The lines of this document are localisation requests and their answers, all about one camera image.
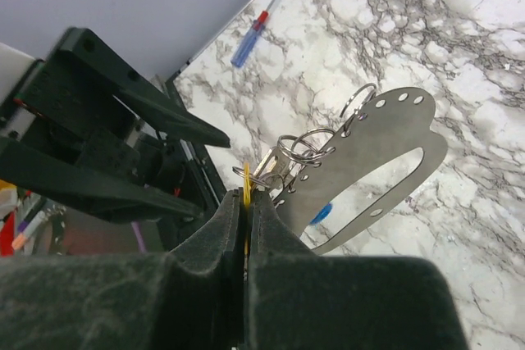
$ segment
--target cable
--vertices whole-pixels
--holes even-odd
[[[139,223],[137,223],[136,221],[132,221],[131,227],[133,228],[133,232],[135,233],[135,237],[137,238],[137,244],[139,245],[139,251],[141,253],[147,253],[148,249],[146,249],[146,243],[144,242],[144,238],[142,237],[142,233],[140,232]]]

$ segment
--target screwdriver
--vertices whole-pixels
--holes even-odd
[[[249,31],[243,37],[243,40],[240,42],[239,48],[235,52],[235,55],[231,58],[231,64],[235,67],[242,67],[248,55],[252,52],[255,43],[257,42],[259,36],[266,27],[266,21],[270,16],[272,8],[276,5],[276,0],[272,0],[265,11],[261,13],[259,18],[255,20],[249,28]]]

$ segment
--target marble surface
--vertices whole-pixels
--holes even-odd
[[[176,80],[196,115],[226,131],[211,148],[228,188],[280,134],[339,127],[364,83],[417,86],[446,137],[439,170],[336,253],[433,261],[448,280],[472,349],[525,348],[525,1],[281,0],[246,66],[231,56],[269,0],[254,0]],[[404,157],[334,201],[303,236],[322,243],[413,168]]]

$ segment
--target red object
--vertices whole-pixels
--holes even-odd
[[[13,248],[11,244],[15,239],[15,212],[11,212],[6,224],[0,230],[0,255],[12,256]]]
[[[266,19],[268,18],[268,11],[263,11],[259,18],[257,19],[257,23],[253,24],[253,28],[257,31],[259,31],[263,25],[264,22],[266,22]]]

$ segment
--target metal plate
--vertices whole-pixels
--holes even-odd
[[[319,167],[304,168],[293,193],[286,190],[276,197],[279,217],[300,236],[315,215],[349,186],[387,162],[422,148],[423,159],[410,175],[313,251],[329,252],[365,230],[408,197],[445,159],[445,139],[430,131],[435,111],[434,98],[419,88],[394,89],[372,99],[354,116],[349,135],[345,137],[341,128],[323,148],[336,150]]]

